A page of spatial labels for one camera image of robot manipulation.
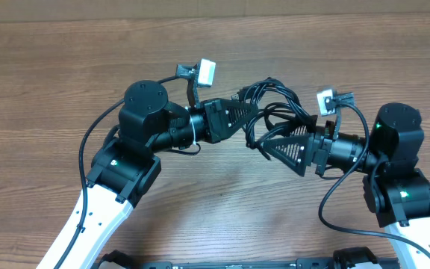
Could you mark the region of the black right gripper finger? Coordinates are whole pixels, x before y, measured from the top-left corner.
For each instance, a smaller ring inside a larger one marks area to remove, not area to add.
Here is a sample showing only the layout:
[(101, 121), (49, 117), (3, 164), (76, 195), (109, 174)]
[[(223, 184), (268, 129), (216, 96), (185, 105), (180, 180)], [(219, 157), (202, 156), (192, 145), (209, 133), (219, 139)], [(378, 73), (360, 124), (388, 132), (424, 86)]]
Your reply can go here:
[(317, 115), (290, 116), (287, 114), (276, 114), (283, 121), (276, 123), (273, 127), (274, 136), (292, 137), (305, 135), (316, 130)]
[(312, 134), (295, 135), (268, 140), (263, 150), (287, 165), (298, 176), (304, 176), (314, 154)]

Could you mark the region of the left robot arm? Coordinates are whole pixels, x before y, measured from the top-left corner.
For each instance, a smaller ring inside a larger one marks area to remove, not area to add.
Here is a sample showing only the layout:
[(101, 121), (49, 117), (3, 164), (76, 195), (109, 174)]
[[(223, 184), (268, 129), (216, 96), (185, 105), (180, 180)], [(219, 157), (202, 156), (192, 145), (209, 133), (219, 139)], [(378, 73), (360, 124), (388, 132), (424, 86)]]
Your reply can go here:
[(229, 139), (258, 112), (236, 99), (209, 99), (184, 108), (169, 100), (165, 81), (130, 85), (114, 106), (119, 122), (90, 170), (79, 166), (81, 193), (39, 268), (91, 268), (161, 172), (158, 152), (186, 153), (199, 142)]

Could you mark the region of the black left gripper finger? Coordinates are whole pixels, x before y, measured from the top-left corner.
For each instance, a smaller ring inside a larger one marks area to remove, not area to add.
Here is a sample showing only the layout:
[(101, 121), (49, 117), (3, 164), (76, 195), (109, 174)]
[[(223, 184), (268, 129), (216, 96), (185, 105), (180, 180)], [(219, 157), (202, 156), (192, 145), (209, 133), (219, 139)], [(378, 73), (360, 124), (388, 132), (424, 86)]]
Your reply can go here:
[(248, 114), (243, 117), (235, 117), (233, 114), (224, 114), (222, 118), (222, 130), (220, 131), (220, 139), (229, 139), (237, 131), (242, 129), (244, 125), (248, 124), (253, 117), (253, 114)]
[(245, 117), (250, 114), (256, 114), (258, 112), (257, 105), (245, 102), (238, 102), (235, 100), (226, 101), (225, 108), (230, 117)]

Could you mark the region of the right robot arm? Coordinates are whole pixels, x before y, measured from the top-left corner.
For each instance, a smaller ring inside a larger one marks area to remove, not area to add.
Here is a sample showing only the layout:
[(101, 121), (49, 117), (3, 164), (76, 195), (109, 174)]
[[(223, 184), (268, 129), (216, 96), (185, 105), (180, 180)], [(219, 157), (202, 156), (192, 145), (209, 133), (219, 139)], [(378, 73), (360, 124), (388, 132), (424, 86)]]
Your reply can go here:
[[(388, 103), (368, 128), (356, 105), (327, 105), (324, 114), (350, 108), (360, 118), (365, 136), (341, 134), (340, 120), (317, 126), (316, 118), (288, 116), (284, 122), (266, 120), (268, 132), (261, 150), (286, 164), (300, 176), (315, 165), (318, 176), (329, 169), (343, 174), (322, 198), (318, 218), (330, 229), (353, 235), (386, 238), (402, 268), (430, 268), (430, 181), (416, 167), (424, 132), (420, 112), (402, 103)], [(328, 199), (347, 177), (364, 174), (364, 200), (375, 214), (380, 231), (342, 227), (324, 216)]]

